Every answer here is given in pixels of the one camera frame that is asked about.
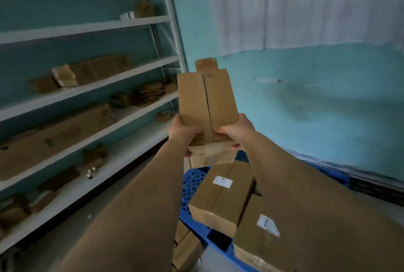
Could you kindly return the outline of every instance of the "turquoise wall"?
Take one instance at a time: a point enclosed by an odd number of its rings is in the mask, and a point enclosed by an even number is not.
[[[119,15],[133,10],[134,4],[138,1],[0,0],[0,32],[119,20]],[[164,13],[164,8],[159,6],[159,12]],[[172,54],[167,41],[163,40],[162,51],[163,55]],[[133,64],[157,57],[147,28],[114,30],[29,43],[0,45],[0,108],[36,96],[28,80],[49,75],[52,67],[119,52],[129,53]],[[0,122],[0,142],[35,127],[39,123],[63,116],[83,106],[110,102],[110,96],[114,92],[134,89],[143,82],[161,77],[160,69],[154,69]],[[157,112],[168,109],[171,109],[169,103],[134,120],[82,150],[68,155],[0,192],[0,198],[15,192],[30,191],[55,173],[78,164],[81,161],[81,152],[86,148],[99,143],[109,147],[152,122]]]
[[[207,0],[174,0],[190,71],[216,57],[237,107],[278,145],[404,181],[404,56],[346,44],[219,57]],[[280,79],[280,83],[260,83]]]

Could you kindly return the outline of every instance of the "floor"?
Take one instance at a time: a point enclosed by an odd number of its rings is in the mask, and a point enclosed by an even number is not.
[[[16,272],[51,272],[58,266],[63,256],[77,242],[93,219],[103,208],[146,166],[148,161],[123,177],[113,186],[93,199],[77,213],[66,219],[60,226],[44,236],[37,244],[20,255],[15,263]],[[357,195],[387,216],[404,226],[404,207],[391,204],[365,194]],[[193,272],[240,272],[215,249],[208,247]]]

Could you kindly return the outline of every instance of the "white object on shelf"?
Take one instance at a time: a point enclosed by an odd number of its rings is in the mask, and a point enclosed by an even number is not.
[[[127,13],[124,13],[124,14],[122,14],[122,15],[119,15],[119,18],[120,18],[121,20],[135,19],[134,12],[131,11],[131,12],[127,12]]]
[[[98,169],[97,176],[89,180],[82,174],[63,186],[58,196],[41,212],[29,216],[16,225],[0,241],[0,253],[3,253],[127,164],[164,140],[168,136],[168,127],[170,125],[171,121],[165,123],[152,122],[109,148],[108,162]]]
[[[137,18],[133,20],[114,20],[106,22],[86,23],[83,25],[65,25],[51,28],[10,31],[0,33],[1,44],[13,44],[21,41],[42,40],[46,38],[76,35],[105,30],[129,28],[133,26],[152,25],[160,22],[169,22],[168,16]]]
[[[14,185],[18,181],[27,178],[28,176],[32,175],[33,173],[38,172],[39,170],[53,164],[54,162],[57,162],[58,160],[62,159],[63,157],[68,156],[69,154],[76,152],[77,150],[80,150],[81,148],[85,147],[86,145],[100,139],[101,137],[104,137],[108,135],[109,133],[112,133],[113,131],[119,129],[120,127],[123,127],[124,125],[128,124],[129,122],[132,122],[133,120],[153,111],[154,109],[158,108],[159,106],[162,106],[175,98],[178,97],[178,92],[173,92],[170,94],[167,94],[163,97],[160,98],[157,102],[154,102],[153,104],[146,106],[144,108],[142,107],[137,107],[137,106],[130,106],[128,108],[119,108],[119,109],[114,109],[114,115],[116,119],[118,120],[116,123],[113,125],[107,127],[106,129],[103,129],[102,131],[80,141],[79,143],[76,143],[75,145],[67,148],[66,150],[53,155],[52,157],[45,159],[44,161],[36,164],[35,166],[27,169],[24,172],[21,172],[17,174],[16,176],[13,176],[12,178],[8,179],[7,181],[0,182],[0,191]]]
[[[94,82],[94,83],[91,83],[88,85],[74,87],[74,88],[61,88],[58,91],[54,91],[54,92],[51,92],[51,93],[48,93],[45,95],[37,96],[31,100],[28,100],[28,101],[25,101],[25,102],[22,102],[22,103],[13,105],[13,106],[8,106],[5,108],[2,108],[2,109],[0,109],[0,121],[7,120],[14,116],[18,116],[18,115],[24,114],[26,112],[33,111],[35,109],[56,103],[58,101],[62,101],[62,100],[77,96],[84,92],[88,92],[88,91],[97,89],[99,87],[103,87],[103,86],[112,84],[114,82],[118,82],[123,79],[127,79],[129,77],[133,77],[133,76],[138,75],[143,72],[153,70],[153,69],[159,68],[159,67],[167,65],[167,64],[174,63],[178,59],[179,59],[178,55],[159,58],[157,60],[149,61],[134,69],[122,72],[120,74],[114,75],[113,77],[109,77],[107,79],[104,79],[104,80],[101,80],[98,82]]]

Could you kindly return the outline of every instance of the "metal shelving unit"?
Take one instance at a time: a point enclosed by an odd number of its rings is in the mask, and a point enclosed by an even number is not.
[[[17,30],[0,33],[0,45],[7,48],[10,45],[25,43],[30,44],[37,40],[55,39],[58,37],[66,37],[71,35],[86,35],[87,33],[112,31],[118,29],[132,29],[134,27],[148,27],[152,37],[153,47],[157,54],[157,59],[135,65],[133,69],[112,76],[95,83],[76,88],[60,89],[49,94],[33,97],[29,100],[22,101],[17,104],[7,105],[0,108],[0,122],[13,120],[13,118],[31,112],[33,110],[69,99],[71,97],[89,93],[92,90],[119,82],[121,80],[134,77],[146,71],[160,68],[162,74],[165,75],[165,69],[175,69],[177,73],[187,71],[183,49],[181,45],[177,21],[175,19],[175,11],[172,0],[164,0],[166,4],[167,16],[156,16],[150,18],[139,18],[134,20],[111,20],[107,22],[88,23],[80,25],[55,26],[43,29]],[[161,56],[158,43],[158,35],[156,25],[160,25],[164,36],[172,46],[176,55]],[[101,137],[116,131],[118,128],[133,122],[135,119],[148,114],[157,107],[165,103],[173,103],[178,97],[178,93],[174,92],[165,95],[155,102],[144,108],[131,106],[125,109],[113,109],[117,123],[104,129],[101,132],[69,147],[68,149],[48,158],[47,160],[35,165],[34,167],[20,173],[5,182],[0,182],[0,191],[5,190],[18,183],[22,179],[28,178],[30,175],[42,170],[43,168],[57,162],[58,160],[76,152],[88,144],[99,140]],[[68,185],[64,186],[57,198],[55,198],[43,211],[36,215],[32,215],[18,224],[8,235],[0,241],[0,253],[16,244],[18,241],[33,232],[39,226],[50,220],[52,217],[60,213],[63,209],[74,203],[80,197],[91,191],[93,188],[104,182],[107,178],[118,172],[121,168],[132,162],[134,159],[142,155],[147,150],[158,144],[168,136],[168,127],[170,122],[160,123],[151,122],[133,134],[127,136],[115,145],[109,148],[110,158],[108,162],[99,169],[99,173],[92,179],[88,180],[85,176],[81,176]]]

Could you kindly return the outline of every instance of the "white label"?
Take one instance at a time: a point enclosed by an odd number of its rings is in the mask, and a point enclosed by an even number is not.
[[[219,186],[230,188],[231,183],[233,183],[233,181],[228,178],[224,178],[222,176],[216,176],[216,178],[213,180],[213,183]]]
[[[271,234],[280,237],[280,233],[279,233],[278,229],[276,228],[275,222],[271,218],[268,218],[267,216],[261,214],[259,216],[258,222],[256,224],[259,227],[267,230]]]

